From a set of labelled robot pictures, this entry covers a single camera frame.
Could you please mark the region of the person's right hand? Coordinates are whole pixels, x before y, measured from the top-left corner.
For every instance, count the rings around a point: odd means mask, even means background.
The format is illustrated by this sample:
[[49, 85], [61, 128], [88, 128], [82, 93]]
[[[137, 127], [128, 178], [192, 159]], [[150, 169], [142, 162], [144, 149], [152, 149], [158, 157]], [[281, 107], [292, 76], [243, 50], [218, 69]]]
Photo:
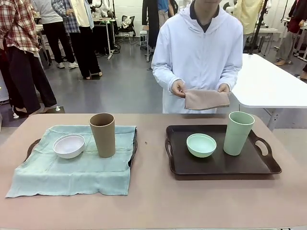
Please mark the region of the person's right hand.
[[185, 98], [186, 97], [185, 83], [182, 80], [174, 81], [171, 86], [171, 92], [179, 98]]

